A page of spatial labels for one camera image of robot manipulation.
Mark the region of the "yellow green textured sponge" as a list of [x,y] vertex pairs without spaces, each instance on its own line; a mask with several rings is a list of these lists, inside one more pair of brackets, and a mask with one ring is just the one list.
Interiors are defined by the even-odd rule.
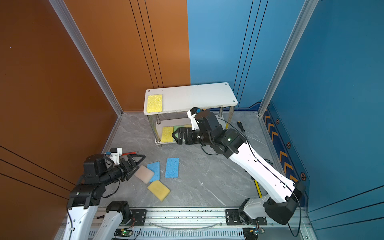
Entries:
[[161,143],[173,143],[174,142],[173,132],[174,132],[174,127],[163,127]]

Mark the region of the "large yellow textured sponge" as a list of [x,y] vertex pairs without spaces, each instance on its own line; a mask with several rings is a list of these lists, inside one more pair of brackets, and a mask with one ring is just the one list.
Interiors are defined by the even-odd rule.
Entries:
[[147,113],[160,113],[163,111],[163,95],[150,95],[147,97]]

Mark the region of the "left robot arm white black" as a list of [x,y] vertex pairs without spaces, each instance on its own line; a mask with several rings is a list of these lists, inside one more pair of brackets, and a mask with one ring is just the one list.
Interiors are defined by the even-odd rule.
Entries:
[[[145,155],[128,154],[115,164],[105,154],[89,156],[83,164],[84,173],[70,192],[67,204],[67,224],[63,238],[65,240],[86,240],[98,211],[106,187],[128,181],[138,170]],[[132,229],[141,226],[141,219],[136,219],[127,201],[111,202],[104,215],[102,225],[94,238],[111,240],[116,236],[119,226]]]

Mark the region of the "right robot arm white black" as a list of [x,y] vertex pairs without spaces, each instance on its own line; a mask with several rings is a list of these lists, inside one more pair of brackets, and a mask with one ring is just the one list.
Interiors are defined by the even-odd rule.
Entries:
[[214,113],[199,108],[190,109],[188,117],[192,127],[178,128],[172,133],[177,144],[211,147],[216,154],[242,167],[266,190],[264,197],[246,199],[241,204],[241,222],[250,225],[257,218],[269,217],[278,224],[288,224],[301,206],[305,185],[288,179],[263,159],[250,144],[241,122],[225,130]]

